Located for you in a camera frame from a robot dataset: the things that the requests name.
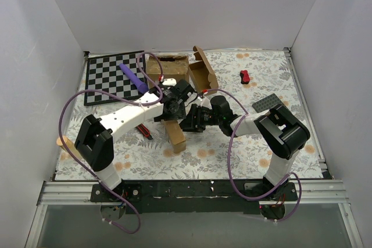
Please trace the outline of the small cardboard express box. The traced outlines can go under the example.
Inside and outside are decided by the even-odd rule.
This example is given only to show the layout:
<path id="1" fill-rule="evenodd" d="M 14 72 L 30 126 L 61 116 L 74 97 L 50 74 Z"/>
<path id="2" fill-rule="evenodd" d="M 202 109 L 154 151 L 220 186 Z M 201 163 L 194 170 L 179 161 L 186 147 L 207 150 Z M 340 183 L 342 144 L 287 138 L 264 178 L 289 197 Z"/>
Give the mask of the small cardboard express box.
<path id="1" fill-rule="evenodd" d="M 181 153 L 186 149 L 186 138 L 177 120 L 164 121 L 163 125 L 169 136 L 174 153 Z"/>

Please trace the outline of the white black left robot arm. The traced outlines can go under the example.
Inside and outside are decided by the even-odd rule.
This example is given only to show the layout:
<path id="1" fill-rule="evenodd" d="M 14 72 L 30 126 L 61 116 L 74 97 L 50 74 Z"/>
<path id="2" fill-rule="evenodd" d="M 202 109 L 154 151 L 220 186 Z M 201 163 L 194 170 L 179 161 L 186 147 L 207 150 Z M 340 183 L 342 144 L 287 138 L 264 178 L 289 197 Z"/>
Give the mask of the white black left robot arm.
<path id="1" fill-rule="evenodd" d="M 103 194 L 113 202 L 123 197 L 122 179 L 114 166 L 114 143 L 129 130 L 147 120 L 168 121 L 185 118 L 184 103 L 195 92 L 186 80 L 167 79 L 151 88 L 138 100 L 100 117 L 87 116 L 74 146 L 105 184 Z"/>

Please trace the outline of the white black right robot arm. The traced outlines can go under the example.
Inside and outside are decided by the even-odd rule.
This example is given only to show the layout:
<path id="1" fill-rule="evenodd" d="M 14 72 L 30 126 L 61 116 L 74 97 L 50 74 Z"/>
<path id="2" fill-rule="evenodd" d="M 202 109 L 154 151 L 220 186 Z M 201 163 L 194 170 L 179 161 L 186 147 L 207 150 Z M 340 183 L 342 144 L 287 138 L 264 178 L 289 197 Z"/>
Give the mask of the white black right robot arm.
<path id="1" fill-rule="evenodd" d="M 310 132 L 284 105 L 277 104 L 269 110 L 257 114 L 237 115 L 224 96 L 218 95 L 210 100 L 211 108 L 193 104 L 185 119 L 180 123 L 184 132 L 204 132 L 205 127 L 216 125 L 222 133 L 230 137 L 227 151 L 227 171 L 233 190 L 248 201 L 267 197 L 278 199 L 284 193 L 284 186 L 291 175 L 296 155 L 310 139 Z M 249 197 L 242 194 L 231 173 L 231 149 L 234 138 L 260 134 L 273 152 L 269 169 L 261 186 L 263 193 Z"/>

